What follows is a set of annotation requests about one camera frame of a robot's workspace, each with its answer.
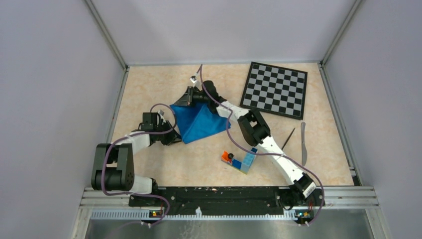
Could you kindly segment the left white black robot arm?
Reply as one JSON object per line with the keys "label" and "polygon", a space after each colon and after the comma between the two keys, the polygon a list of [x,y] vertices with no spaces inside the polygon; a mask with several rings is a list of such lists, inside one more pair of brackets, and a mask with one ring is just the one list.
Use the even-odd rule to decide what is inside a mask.
{"label": "left white black robot arm", "polygon": [[112,143],[96,146],[91,186],[106,195],[140,194],[148,206],[159,201],[153,178],[136,176],[134,156],[156,142],[168,146],[181,142],[174,126],[164,118],[164,112],[143,113],[138,129]]}

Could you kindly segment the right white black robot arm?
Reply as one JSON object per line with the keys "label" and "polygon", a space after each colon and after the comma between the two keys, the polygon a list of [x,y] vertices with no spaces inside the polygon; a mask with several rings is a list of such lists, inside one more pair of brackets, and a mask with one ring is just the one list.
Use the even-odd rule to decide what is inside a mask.
{"label": "right white black robot arm", "polygon": [[230,103],[221,97],[212,81],[203,81],[202,89],[197,85],[199,80],[191,78],[192,86],[188,86],[184,94],[175,101],[180,107],[193,107],[197,103],[204,103],[211,113],[230,122],[237,122],[244,140],[258,149],[259,155],[268,155],[279,168],[292,190],[292,199],[298,205],[305,205],[312,199],[316,189],[314,180],[305,169],[290,159],[276,143],[271,131],[260,111],[256,108],[247,110]]}

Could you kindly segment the blue cloth napkin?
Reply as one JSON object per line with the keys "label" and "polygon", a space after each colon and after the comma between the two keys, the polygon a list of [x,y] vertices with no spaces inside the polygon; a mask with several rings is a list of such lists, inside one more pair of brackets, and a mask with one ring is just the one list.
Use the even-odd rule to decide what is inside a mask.
{"label": "blue cloth napkin", "polygon": [[191,142],[213,136],[226,130],[227,119],[213,114],[207,104],[199,103],[193,107],[170,105],[177,119],[182,142]]}

